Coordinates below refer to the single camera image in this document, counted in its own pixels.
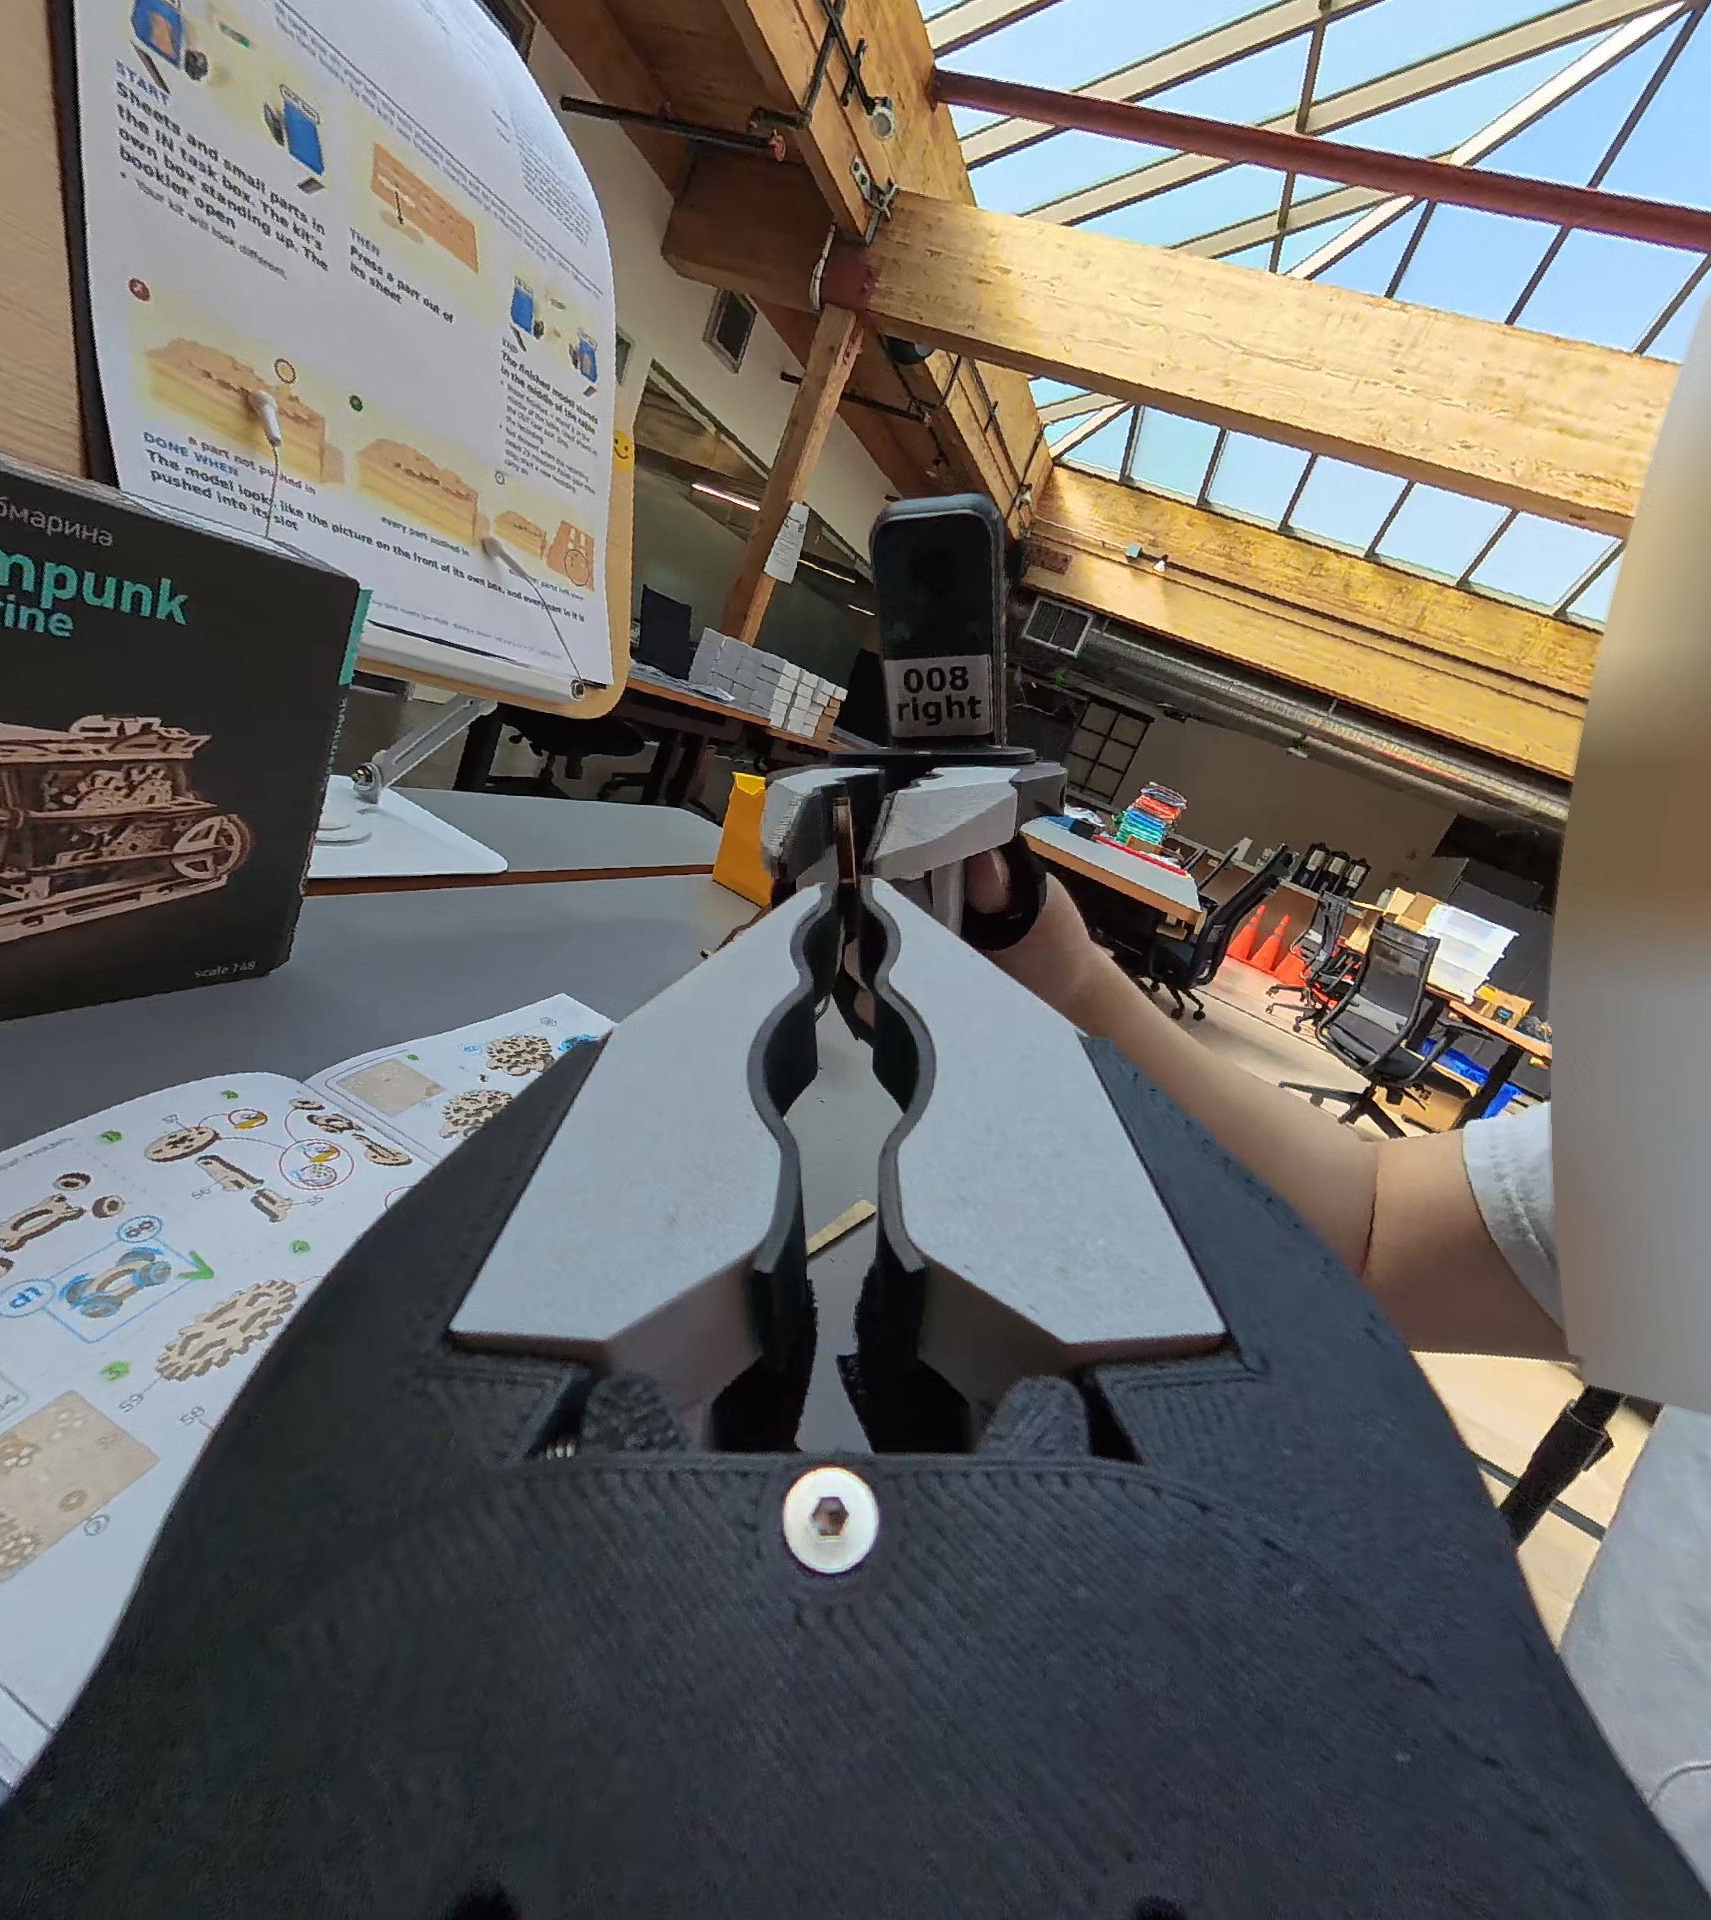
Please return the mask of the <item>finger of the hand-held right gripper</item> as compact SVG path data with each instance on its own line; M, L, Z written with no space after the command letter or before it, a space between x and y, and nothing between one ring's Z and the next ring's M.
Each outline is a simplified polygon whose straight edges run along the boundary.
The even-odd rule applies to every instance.
M847 772L811 768L783 774L767 784L763 851L773 890L835 886L829 803L841 790L851 795L855 820L857 791Z
M893 790L867 840L867 876L911 882L1011 844L1059 812L1059 763L943 765Z

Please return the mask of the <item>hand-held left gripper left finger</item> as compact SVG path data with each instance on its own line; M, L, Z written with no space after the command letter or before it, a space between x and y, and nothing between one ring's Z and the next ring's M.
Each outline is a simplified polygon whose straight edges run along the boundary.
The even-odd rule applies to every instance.
M817 1307L787 1114L841 931L805 883L602 1040L456 1344L647 1376L721 1449L795 1447Z

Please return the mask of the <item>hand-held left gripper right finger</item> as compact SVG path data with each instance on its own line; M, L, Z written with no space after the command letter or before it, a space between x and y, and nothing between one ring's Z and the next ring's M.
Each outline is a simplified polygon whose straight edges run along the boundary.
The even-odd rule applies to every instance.
M873 1449L967 1449L1011 1386L1215 1354L1225 1324L1083 1034L863 880L877 1161L855 1309Z

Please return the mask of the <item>person's right forearm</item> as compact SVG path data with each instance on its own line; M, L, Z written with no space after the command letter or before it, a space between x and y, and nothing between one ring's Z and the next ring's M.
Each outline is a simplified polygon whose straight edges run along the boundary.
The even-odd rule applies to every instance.
M1219 1060L1111 963L1083 1001L1091 1034L1203 1123L1341 1258L1419 1352L1563 1362L1557 1320L1497 1248L1463 1134L1373 1141Z

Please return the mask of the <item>grey desk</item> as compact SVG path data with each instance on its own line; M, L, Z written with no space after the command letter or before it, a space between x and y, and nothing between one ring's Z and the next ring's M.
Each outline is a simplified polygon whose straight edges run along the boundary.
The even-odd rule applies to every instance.
M432 793L420 803L432 802L526 860L526 872L578 854L586 870L590 854L608 854L612 876L322 895L302 908L290 961L262 980L0 1021L0 1152L224 1068L306 1076L544 996L628 1017L747 919L747 902L707 868L653 874L711 851L715 836L691 814L614 806L604 822L588 806L586 825L564 827L570 807L560 802ZM829 1010L819 1074L789 1114L809 1233L873 1200L891 1114L867 1050ZM849 1342L871 1246L865 1217L811 1258L819 1357L801 1427L809 1446L859 1442L833 1350Z

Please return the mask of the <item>person's right hand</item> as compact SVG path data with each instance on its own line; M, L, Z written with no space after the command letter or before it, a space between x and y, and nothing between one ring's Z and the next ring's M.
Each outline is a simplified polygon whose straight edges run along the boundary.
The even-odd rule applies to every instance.
M1067 890L1027 851L963 861L963 938L1085 1035L1119 1042L1151 1011L1087 931Z

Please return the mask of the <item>yellow plastic container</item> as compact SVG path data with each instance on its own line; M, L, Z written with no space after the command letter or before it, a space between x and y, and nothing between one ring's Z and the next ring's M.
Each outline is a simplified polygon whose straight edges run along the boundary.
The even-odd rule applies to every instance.
M755 908L771 904L771 874L763 851L767 780L735 769L723 809L723 829L711 868L715 886Z

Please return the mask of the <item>stack of small white boxes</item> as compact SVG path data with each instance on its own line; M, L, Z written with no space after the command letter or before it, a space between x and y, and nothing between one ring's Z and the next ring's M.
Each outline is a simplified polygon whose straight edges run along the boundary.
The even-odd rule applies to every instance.
M831 731L845 698L841 683L715 628L701 629L685 679L703 698L809 740Z

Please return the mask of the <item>background work table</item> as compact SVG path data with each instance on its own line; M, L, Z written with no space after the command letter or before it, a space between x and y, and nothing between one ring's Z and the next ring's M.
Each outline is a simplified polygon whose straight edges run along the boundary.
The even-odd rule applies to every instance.
M1101 836L1085 836L1057 818L1029 820L1021 836L1031 851L1107 891L1151 908L1163 922L1201 924L1205 908L1195 882L1165 861L1131 851Z

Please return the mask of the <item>white document stand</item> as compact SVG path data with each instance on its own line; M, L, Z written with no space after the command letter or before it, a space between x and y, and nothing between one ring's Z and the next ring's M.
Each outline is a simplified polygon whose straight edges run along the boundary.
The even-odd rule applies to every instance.
M350 776L334 774L324 793L322 820L310 851L306 887L374 883L468 883L532 878L508 856L450 824L424 798L402 790L404 774L444 746L482 725L484 736L464 749L462 790L480 793L490 778L496 737L518 727L538 749L570 765L596 753L626 756L640 747L640 731L610 713L590 713L588 685L558 683L562 707L536 705L532 696L548 681L530 668L484 660L448 688L436 717L374 752Z

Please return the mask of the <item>blue storage bin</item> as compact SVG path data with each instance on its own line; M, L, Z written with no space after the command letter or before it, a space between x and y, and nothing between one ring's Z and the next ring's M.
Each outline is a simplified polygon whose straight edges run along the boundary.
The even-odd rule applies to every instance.
M1487 1065L1471 1060L1459 1047L1445 1047L1429 1062L1435 1074L1449 1080L1459 1092L1465 1092L1459 1111L1449 1122L1451 1130L1465 1127L1469 1122L1497 1111L1511 1100L1513 1094L1509 1087L1519 1068L1545 1070L1549 1063L1549 1050L1525 1047L1517 1042L1497 1046Z

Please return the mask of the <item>stack of clear storage bins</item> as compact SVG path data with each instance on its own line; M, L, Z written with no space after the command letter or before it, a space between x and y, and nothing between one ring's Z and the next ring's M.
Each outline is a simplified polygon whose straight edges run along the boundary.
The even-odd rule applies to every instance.
M1509 924L1447 902L1431 905L1419 931L1435 943L1429 985L1459 1000L1471 1000L1481 989L1517 935Z

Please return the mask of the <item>open assembly instruction booklet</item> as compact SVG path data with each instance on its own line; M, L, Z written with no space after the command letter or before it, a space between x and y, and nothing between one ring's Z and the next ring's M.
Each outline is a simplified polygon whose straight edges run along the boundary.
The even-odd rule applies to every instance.
M358 1235L612 1021L548 996L226 1070L0 1153L0 1777L52 1737L264 1352Z

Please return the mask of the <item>large printed instruction sheet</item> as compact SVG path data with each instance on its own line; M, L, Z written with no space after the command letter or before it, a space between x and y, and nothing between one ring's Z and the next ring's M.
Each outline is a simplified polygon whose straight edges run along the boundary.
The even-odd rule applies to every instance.
M102 431L140 498L332 564L406 657L618 679L614 268L504 24L64 3Z

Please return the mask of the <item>black model kit box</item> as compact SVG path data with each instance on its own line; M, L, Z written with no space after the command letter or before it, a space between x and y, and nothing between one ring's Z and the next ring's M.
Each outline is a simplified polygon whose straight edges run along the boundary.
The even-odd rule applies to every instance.
M0 453L0 1021L290 959L366 608Z

